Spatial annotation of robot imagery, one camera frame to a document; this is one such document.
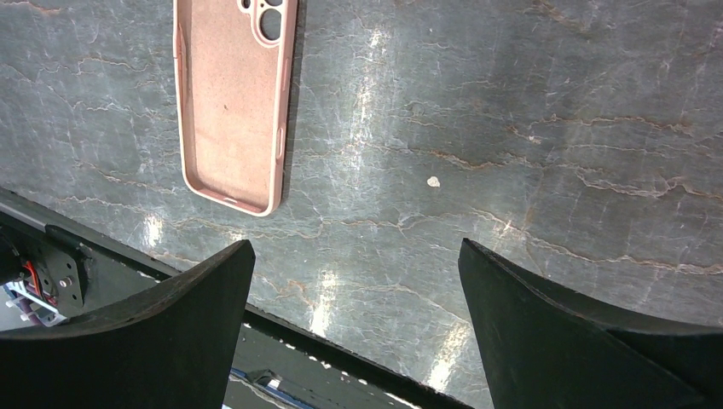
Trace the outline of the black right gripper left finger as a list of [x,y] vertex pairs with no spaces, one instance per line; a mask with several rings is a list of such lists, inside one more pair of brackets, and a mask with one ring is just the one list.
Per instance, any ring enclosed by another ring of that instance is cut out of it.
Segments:
[[3,332],[2,407],[221,407],[255,261],[238,241],[64,325]]

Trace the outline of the pink phone case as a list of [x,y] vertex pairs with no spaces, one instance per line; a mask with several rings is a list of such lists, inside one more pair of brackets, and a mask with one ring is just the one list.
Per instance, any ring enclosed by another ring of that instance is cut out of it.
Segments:
[[176,1],[173,59],[188,188],[252,216],[281,201],[295,1]]

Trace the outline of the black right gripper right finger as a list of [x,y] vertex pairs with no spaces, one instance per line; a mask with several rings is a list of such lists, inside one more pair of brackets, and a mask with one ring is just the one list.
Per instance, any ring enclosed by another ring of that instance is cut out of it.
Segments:
[[495,407],[721,407],[719,327],[602,302],[470,239],[458,269]]

